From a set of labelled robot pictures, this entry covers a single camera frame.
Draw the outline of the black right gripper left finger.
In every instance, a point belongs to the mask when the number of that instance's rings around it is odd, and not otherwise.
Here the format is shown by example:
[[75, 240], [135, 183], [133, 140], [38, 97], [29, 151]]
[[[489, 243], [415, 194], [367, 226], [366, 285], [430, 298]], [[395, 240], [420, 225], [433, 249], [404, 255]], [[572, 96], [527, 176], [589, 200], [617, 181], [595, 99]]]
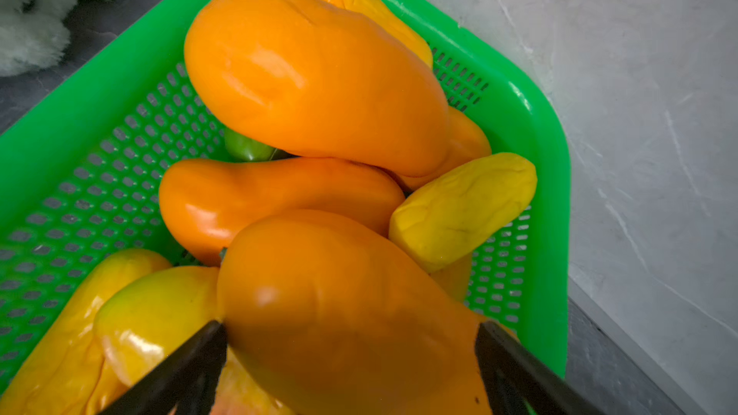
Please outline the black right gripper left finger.
[[209, 414], [226, 359], [226, 329], [211, 321], [103, 412]]

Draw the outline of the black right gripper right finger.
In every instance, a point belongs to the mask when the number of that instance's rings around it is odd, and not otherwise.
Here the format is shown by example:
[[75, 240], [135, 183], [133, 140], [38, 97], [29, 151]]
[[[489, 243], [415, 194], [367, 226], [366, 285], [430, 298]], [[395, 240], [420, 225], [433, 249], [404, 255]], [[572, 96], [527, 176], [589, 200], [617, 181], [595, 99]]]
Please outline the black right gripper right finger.
[[603, 415], [493, 321], [480, 324], [475, 355], [494, 414]]

